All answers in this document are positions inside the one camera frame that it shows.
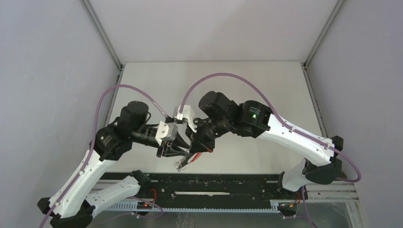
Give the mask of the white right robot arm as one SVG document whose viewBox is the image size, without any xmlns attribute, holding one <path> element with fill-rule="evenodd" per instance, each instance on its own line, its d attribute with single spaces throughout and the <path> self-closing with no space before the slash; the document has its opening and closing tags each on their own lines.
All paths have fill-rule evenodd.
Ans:
<svg viewBox="0 0 403 228">
<path fill-rule="evenodd" d="M 342 174 L 342 161 L 334 152 L 343 147 L 344 140 L 339 136 L 312 134 L 275 116 L 274 110 L 260 102 L 237 104 L 220 92 L 208 92 L 198 106 L 207 118 L 197 118 L 190 105 L 179 106 L 176 115 L 187 122 L 190 154 L 213 152 L 215 139 L 233 133 L 272 141 L 303 156 L 298 165 L 280 174 L 276 191 L 281 198 L 290 198 L 309 183 L 331 184 Z"/>
</svg>

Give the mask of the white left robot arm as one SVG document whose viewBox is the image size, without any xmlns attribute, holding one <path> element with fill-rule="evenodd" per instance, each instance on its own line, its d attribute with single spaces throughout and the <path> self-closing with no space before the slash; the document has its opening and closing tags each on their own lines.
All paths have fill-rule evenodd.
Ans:
<svg viewBox="0 0 403 228">
<path fill-rule="evenodd" d="M 163 156 L 187 156 L 189 145 L 178 134 L 176 126 L 187 123 L 195 130 L 193 109 L 189 105 L 180 106 L 174 117 L 167 117 L 159 124 L 149 124 L 150 118 L 147 104 L 132 101 L 112 123 L 93 135 L 81 164 L 65 185 L 54 196 L 42 198 L 37 204 L 52 227 L 85 228 L 100 212 L 119 201 L 148 196 L 151 181 L 140 170 L 112 186 L 92 192 L 107 169 L 130 151 L 134 143 L 158 148 Z"/>
</svg>

